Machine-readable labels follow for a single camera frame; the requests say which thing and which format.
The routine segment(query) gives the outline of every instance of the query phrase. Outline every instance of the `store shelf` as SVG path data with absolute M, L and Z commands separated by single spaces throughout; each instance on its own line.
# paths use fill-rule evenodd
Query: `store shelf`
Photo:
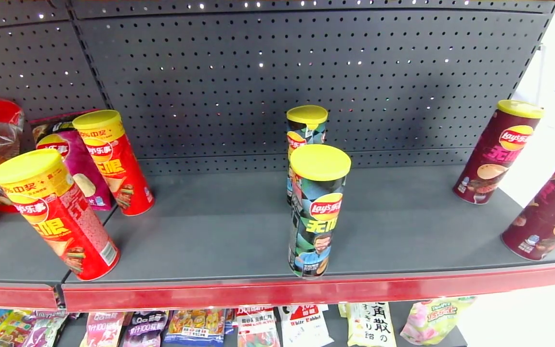
M 412 347 L 410 343 L 399 336 L 399 332 L 406 324 L 408 312 L 412 307 L 413 302 L 400 302 L 390 303 L 391 321 L 394 325 L 395 341 L 397 347 Z M 330 309 L 324 312 L 324 318 L 329 329 L 329 334 L 335 342 L 328 345 L 328 347 L 345 346 L 348 340 L 348 323 L 346 319 L 341 318 L 337 310 L 337 306 L 330 305 Z M 84 333 L 86 332 L 87 315 L 77 319 L 71 320 L 66 325 L 63 334 L 57 343 L 57 347 L 78 347 L 80 341 L 83 340 Z M 277 329 L 279 336 L 282 337 L 280 324 L 278 323 Z M 228 334 L 224 338 L 225 347 L 235 347 L 237 345 L 237 334 Z M 447 337 L 437 345 L 438 347 L 466 347 L 466 341 L 456 327 Z
M 403 301 L 555 284 L 544 261 L 514 255 L 500 233 L 520 211 L 502 191 L 485 206 L 453 195 L 461 166 L 355 169 L 326 275 L 287 265 L 284 172 L 150 177 L 157 204 L 120 211 L 106 229 L 119 264 L 96 281 L 68 278 L 71 311 Z
M 112 211 L 98 213 L 106 222 Z M 53 286 L 68 273 L 19 214 L 0 214 L 0 307 L 56 308 Z

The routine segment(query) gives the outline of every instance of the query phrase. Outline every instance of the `red shelf edge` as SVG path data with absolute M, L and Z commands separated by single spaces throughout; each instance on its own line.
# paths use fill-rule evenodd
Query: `red shelf edge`
M 48 285 L 0 283 L 0 308 L 57 310 L 57 302 Z
M 70 312 L 408 301 L 555 285 L 555 264 L 318 280 L 252 279 L 62 286 Z

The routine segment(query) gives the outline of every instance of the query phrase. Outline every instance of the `red chip can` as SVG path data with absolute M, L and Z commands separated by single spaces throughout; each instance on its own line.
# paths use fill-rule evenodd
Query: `red chip can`
M 72 121 L 81 134 L 91 158 L 115 196 L 124 215 L 147 212 L 156 200 L 134 156 L 116 110 L 99 110 Z
M 98 279 L 115 267 L 119 250 L 56 149 L 38 149 L 3 162 L 0 186 L 80 280 Z
M 485 204 L 517 159 L 543 116 L 541 107 L 523 101 L 498 101 L 481 133 L 454 193 L 473 204 Z
M 502 233 L 502 241 L 515 254 L 534 261 L 555 248 L 555 173 Z

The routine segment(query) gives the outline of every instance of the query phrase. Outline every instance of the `yellow plastic lid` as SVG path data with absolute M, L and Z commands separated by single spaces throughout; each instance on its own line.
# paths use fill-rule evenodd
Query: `yellow plastic lid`
M 498 101 L 497 107 L 502 112 L 523 118 L 539 119 L 545 114 L 545 111 L 541 107 L 525 103 L 524 101 L 501 100 Z
M 297 123 L 320 124 L 327 120 L 329 113 L 324 107 L 304 105 L 286 111 L 286 118 Z
M 121 114 L 116 110 L 99 110 L 76 117 L 72 124 L 78 130 L 90 130 L 107 127 L 116 121 L 121 121 Z
M 305 145 L 291 155 L 292 170 L 313 181 L 332 181 L 350 171 L 350 157 L 341 149 L 328 145 Z
M 0 164 L 0 185 L 32 178 L 61 163 L 57 149 L 44 148 L 27 152 Z

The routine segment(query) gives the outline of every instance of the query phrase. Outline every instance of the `pegboard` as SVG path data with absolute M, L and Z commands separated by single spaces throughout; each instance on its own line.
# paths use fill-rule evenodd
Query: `pegboard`
M 70 22 L 0 28 L 0 97 L 27 119 L 105 107 Z
M 136 155 L 151 159 L 282 154 L 286 110 L 308 103 L 330 110 L 328 143 L 349 152 L 473 147 L 550 18 L 275 11 L 80 26 Z
M 357 152 L 349 156 L 353 167 L 396 167 L 464 164 L 471 153 L 472 148 L 460 148 Z M 282 154 L 141 160 L 146 175 L 285 171 L 286 165 L 286 156 Z
M 469 11 L 520 11 L 552 13 L 552 1 L 473 1 L 473 0 L 72 0 L 79 18 L 156 15 L 171 13 L 254 13 L 257 11 L 318 11 L 345 9 L 461 9 Z
M 0 27 L 68 19 L 63 0 L 0 0 Z

